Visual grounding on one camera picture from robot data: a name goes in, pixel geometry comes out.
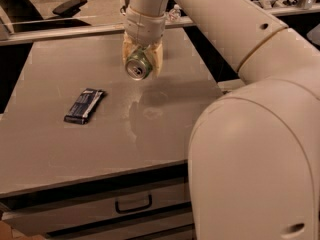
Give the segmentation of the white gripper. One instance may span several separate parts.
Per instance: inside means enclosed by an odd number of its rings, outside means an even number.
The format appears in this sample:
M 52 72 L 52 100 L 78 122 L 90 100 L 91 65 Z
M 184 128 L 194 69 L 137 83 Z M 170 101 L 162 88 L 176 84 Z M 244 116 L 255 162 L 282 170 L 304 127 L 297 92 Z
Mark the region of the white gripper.
M 165 30 L 165 16 L 146 16 L 128 7 L 124 28 L 123 64 L 126 65 L 137 54 L 141 46 L 148 46 L 144 54 L 152 66 L 152 77 L 157 78 L 163 66 L 163 42 L 161 38 Z

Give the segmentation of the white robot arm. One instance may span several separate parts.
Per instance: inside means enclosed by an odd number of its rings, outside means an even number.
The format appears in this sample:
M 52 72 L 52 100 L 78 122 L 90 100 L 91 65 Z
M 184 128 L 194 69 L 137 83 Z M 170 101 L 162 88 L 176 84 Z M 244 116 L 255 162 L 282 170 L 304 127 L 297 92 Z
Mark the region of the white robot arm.
M 318 240 L 319 52 L 249 0 L 175 0 L 243 81 L 189 142 L 198 240 Z M 129 0 L 123 55 L 161 42 L 168 0 Z

